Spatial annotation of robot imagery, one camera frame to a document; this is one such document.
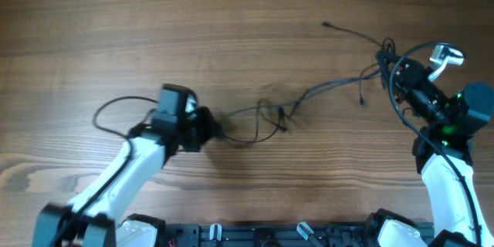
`wooden surface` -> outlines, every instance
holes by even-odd
[[[260,97],[291,100],[356,76],[374,61],[375,46],[323,20],[393,37],[398,52],[458,43],[465,65],[438,81],[452,94],[474,80],[492,84],[492,18],[494,0],[0,0],[0,245],[28,245],[39,210],[64,203],[110,163],[122,141],[90,121],[111,98],[157,97],[162,83],[176,83],[221,118]],[[200,154],[173,157],[128,213],[170,223],[297,223],[362,221],[387,208],[431,221],[414,134],[378,81],[364,93],[367,107],[357,85],[304,103],[298,126],[265,143],[214,140]],[[150,107],[118,103],[102,123],[125,131]],[[252,114],[230,124],[238,137],[253,135]],[[493,131],[474,139],[475,189],[491,227]]]

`wood grain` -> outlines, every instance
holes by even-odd
[[[398,52],[455,42],[468,59],[438,85],[452,94],[474,80],[492,84],[493,2],[0,0],[0,245],[28,245],[39,210],[67,201],[110,163],[122,142],[90,119],[111,98],[157,97],[162,83],[177,83],[222,118],[261,97],[287,101],[313,84],[358,75],[375,46],[321,27],[324,20],[393,37]],[[262,144],[214,140],[200,154],[173,157],[128,213],[296,223],[362,221],[382,207],[431,221],[411,156],[414,135],[378,81],[366,82],[364,94],[366,107],[354,84],[304,103],[297,125]],[[150,107],[119,103],[102,123],[127,130]],[[229,125],[250,138],[253,114]],[[490,125],[474,139],[475,188],[491,226],[493,133]]]

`wooden table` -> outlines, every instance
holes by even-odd
[[[493,18],[494,0],[0,0],[0,245],[28,245],[39,210],[63,204],[112,161],[122,140],[90,122],[107,100],[156,98],[162,83],[176,83],[222,118],[374,62],[376,46],[321,27],[324,20],[390,36],[399,53],[432,40],[459,44],[465,65],[438,81],[451,95],[475,80],[492,84]],[[366,107],[357,84],[314,98],[297,125],[265,143],[213,140],[173,157],[128,213],[170,223],[297,223],[363,221],[386,208],[431,221],[414,134],[379,81],[367,81],[364,94]],[[118,103],[101,122],[125,131],[150,108]],[[232,133],[252,137],[253,116],[230,119]],[[475,189],[491,227],[493,131],[474,139]]]

